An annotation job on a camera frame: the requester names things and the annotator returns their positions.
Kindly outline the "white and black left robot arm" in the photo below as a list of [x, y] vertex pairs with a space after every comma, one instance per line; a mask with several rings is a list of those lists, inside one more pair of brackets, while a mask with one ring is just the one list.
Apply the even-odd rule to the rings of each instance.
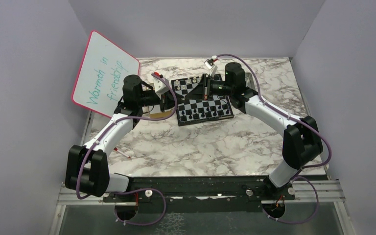
[[144, 107], [163, 104], [175, 113], [178, 98], [170, 82], [156, 72], [152, 76], [158, 80], [153, 86], [145, 83], [138, 75], [126, 76], [122, 98], [108, 124], [84, 145], [73, 145], [70, 148], [65, 186], [75, 190], [78, 199], [101, 197], [111, 192], [115, 192], [122, 201], [128, 201], [134, 196], [130, 177], [110, 173], [107, 158], [140, 120], [148, 120], [143, 115]]

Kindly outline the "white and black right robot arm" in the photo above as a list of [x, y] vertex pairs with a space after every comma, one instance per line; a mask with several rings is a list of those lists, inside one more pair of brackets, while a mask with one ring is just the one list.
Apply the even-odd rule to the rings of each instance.
[[263, 185], [263, 194], [275, 199], [282, 194], [282, 187], [298, 174], [308, 162], [323, 152], [321, 138], [314, 118], [301, 118], [280, 110], [272, 103], [262, 100], [259, 93], [248, 87], [245, 70], [241, 64], [225, 65], [225, 79], [217, 81], [204, 74], [185, 99], [207, 100], [213, 95], [228, 96], [233, 107], [253, 116], [283, 137], [283, 161], [272, 171]]

